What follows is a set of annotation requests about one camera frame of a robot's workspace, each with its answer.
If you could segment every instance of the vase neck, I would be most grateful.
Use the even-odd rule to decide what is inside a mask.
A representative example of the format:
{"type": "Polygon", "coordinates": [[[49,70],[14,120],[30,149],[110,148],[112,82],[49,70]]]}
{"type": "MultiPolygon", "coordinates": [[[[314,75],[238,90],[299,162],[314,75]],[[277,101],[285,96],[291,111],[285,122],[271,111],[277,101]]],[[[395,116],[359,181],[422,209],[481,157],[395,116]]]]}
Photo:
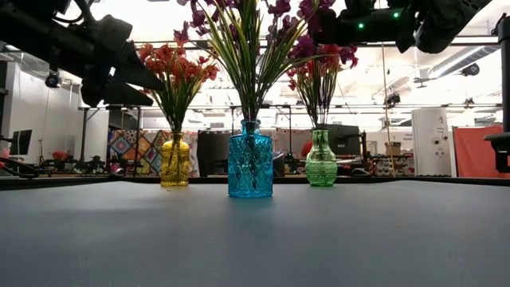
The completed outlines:
{"type": "Polygon", "coordinates": [[[258,135],[261,133],[260,131],[260,121],[247,121],[243,120],[242,124],[242,134],[243,135],[258,135]]]}
{"type": "Polygon", "coordinates": [[[312,133],[312,142],[314,146],[329,145],[329,130],[315,129],[312,133]]]}
{"type": "Polygon", "coordinates": [[[180,142],[183,138],[184,134],[182,132],[172,132],[170,134],[170,139],[176,142],[180,142]]]}

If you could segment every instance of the textured glass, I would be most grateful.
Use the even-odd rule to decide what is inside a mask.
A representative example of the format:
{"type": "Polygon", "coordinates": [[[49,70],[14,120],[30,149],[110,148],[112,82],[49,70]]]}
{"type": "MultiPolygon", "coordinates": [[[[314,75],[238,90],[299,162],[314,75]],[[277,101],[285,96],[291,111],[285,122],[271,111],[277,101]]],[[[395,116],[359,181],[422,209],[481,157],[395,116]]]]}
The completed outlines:
{"type": "Polygon", "coordinates": [[[328,129],[313,131],[313,146],[306,158],[306,178],[313,187],[332,187],[336,179],[336,158],[329,148],[328,129]]]}
{"type": "Polygon", "coordinates": [[[260,122],[242,122],[242,134],[229,139],[229,195],[273,195],[273,142],[259,131],[260,122]]]}
{"type": "Polygon", "coordinates": [[[181,132],[173,132],[171,140],[161,148],[161,186],[187,187],[190,170],[190,146],[181,132]]]}

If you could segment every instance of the vase rim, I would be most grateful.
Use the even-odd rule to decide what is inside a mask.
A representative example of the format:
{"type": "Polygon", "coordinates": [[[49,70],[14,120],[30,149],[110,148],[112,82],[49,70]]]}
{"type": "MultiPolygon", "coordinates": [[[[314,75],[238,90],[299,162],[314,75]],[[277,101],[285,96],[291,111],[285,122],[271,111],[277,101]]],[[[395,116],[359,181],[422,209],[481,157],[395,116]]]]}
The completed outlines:
{"type": "Polygon", "coordinates": [[[243,119],[243,120],[241,120],[241,124],[243,124],[243,123],[261,124],[261,120],[259,120],[259,119],[256,119],[256,120],[246,120],[246,119],[243,119]]]}

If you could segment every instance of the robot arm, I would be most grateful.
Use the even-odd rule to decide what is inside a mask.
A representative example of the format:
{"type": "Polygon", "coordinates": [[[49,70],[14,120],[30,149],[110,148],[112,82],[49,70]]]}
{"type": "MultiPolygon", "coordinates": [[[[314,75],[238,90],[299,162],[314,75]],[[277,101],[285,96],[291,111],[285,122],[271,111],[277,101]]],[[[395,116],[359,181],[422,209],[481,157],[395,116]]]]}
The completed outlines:
{"type": "Polygon", "coordinates": [[[339,16],[320,10],[323,27],[314,38],[320,44],[361,44],[395,41],[401,53],[416,45],[425,53],[440,53],[492,0],[387,0],[375,9],[373,0],[345,0],[339,16]]]}
{"type": "Polygon", "coordinates": [[[97,21],[90,12],[93,0],[74,0],[82,15],[69,21],[65,14],[71,0],[0,0],[0,41],[14,45],[83,79],[83,101],[105,104],[152,105],[152,100],[126,83],[163,89],[163,83],[136,56],[127,42],[132,26],[107,15],[97,21]],[[67,22],[67,27],[57,21],[67,22]],[[116,69],[115,75],[110,70],[116,69]]]}

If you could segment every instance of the blue vase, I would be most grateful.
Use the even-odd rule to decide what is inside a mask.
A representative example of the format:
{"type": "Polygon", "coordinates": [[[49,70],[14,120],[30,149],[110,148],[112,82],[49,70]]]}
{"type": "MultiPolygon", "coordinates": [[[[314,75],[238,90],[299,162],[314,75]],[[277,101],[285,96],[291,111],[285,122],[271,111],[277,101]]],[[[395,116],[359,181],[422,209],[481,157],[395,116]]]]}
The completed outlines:
{"type": "Polygon", "coordinates": [[[242,134],[229,139],[229,195],[273,195],[273,142],[260,134],[260,121],[242,121],[242,134]]]}

